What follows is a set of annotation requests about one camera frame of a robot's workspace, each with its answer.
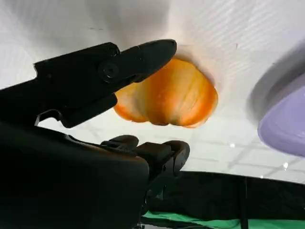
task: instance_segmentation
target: green fabric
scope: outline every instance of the green fabric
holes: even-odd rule
[[[195,223],[216,229],[240,229],[239,219],[202,221],[184,215],[164,212],[147,212],[144,217]],[[305,221],[250,219],[249,229],[305,229]]]

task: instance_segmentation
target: orange object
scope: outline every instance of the orange object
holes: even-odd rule
[[[193,64],[172,59],[141,83],[117,91],[116,113],[133,122],[196,127],[218,101],[212,83]]]

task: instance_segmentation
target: black cloth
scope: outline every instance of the black cloth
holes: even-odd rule
[[[227,174],[181,172],[166,187],[163,200],[151,200],[148,209],[204,221],[242,218],[305,220],[305,186]]]

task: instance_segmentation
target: purple lid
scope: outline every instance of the purple lid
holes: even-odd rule
[[[279,151],[305,156],[305,86],[279,100],[267,111],[258,127],[262,141]]]

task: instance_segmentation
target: black plastic part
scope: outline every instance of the black plastic part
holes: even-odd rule
[[[129,229],[145,198],[162,192],[189,146],[123,135],[100,145],[36,127],[54,117],[76,126],[115,106],[114,95],[163,67],[176,42],[160,40],[120,53],[112,43],[35,64],[37,77],[0,90],[0,228]]]
[[[116,91],[159,70],[176,48],[174,40],[159,40],[121,53],[105,43],[38,62],[35,79],[0,90],[0,120],[37,125],[55,117],[74,127],[115,106]]]
[[[39,127],[0,122],[0,228],[131,229],[147,162]]]
[[[249,229],[247,177],[240,180],[239,192],[240,228]]]

